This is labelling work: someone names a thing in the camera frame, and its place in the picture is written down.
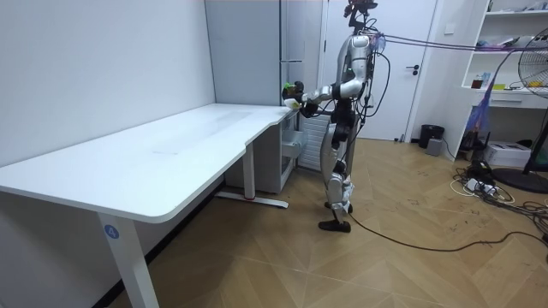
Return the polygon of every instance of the desk foot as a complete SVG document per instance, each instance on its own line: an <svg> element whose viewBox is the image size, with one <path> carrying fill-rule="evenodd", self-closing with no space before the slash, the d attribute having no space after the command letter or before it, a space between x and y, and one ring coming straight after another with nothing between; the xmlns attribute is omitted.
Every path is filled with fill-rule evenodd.
<svg viewBox="0 0 548 308"><path fill-rule="evenodd" d="M232 193L232 192L217 192L215 197L219 198L229 198L233 200L240 200L240 201L246 201L246 202L253 202L258 204L266 204L266 205L272 205L279 208L287 209L289 207L289 204L287 202L278 201L274 199L268 199L268 198L258 198L255 197L253 199L247 199L243 195L240 195L238 193Z"/></svg>

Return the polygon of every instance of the robot leg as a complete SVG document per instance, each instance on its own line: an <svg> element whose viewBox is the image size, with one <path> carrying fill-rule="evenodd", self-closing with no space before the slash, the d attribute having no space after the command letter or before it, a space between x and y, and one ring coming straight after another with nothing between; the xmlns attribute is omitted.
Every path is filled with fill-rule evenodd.
<svg viewBox="0 0 548 308"><path fill-rule="evenodd" d="M340 160L346 151L345 146L340 142L333 143L333 137L336 133L336 124L330 124L325 132L320 154L320 168L324 177L324 184L327 194L327 204L331 208L334 220L320 222L319 228L326 231L339 231L349 233L350 224L345 222L343 215L349 211L350 195L354 185L346 176L346 163Z"/></svg>

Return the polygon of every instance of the trash bin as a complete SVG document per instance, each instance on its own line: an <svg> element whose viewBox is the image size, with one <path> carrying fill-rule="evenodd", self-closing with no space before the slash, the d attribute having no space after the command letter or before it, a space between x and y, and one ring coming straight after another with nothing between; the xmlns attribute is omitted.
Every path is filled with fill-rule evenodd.
<svg viewBox="0 0 548 308"><path fill-rule="evenodd" d="M420 127L419 146L423 149L428 147L430 139L441 139L444 136L445 128L437 125L426 124Z"/></svg>

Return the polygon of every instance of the white box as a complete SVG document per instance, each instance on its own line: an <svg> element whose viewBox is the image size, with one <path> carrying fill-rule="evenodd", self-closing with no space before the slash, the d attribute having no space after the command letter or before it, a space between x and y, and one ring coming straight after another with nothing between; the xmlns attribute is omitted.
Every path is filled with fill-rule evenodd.
<svg viewBox="0 0 548 308"><path fill-rule="evenodd" d="M524 168L531 149L515 142L490 141L483 157L491 166Z"/></svg>

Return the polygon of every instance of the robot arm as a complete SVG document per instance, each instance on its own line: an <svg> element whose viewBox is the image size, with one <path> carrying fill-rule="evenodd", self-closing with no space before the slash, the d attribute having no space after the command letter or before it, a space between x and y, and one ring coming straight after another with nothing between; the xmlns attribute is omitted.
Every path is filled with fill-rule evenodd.
<svg viewBox="0 0 548 308"><path fill-rule="evenodd" d="M283 91L285 104L293 109L301 109L305 117L311 117L318 105L332 99L358 98L365 88L367 79L367 59L370 55L370 39L367 35L352 35L341 48L338 63L337 83L303 93L304 85L295 82L293 91Z"/></svg>

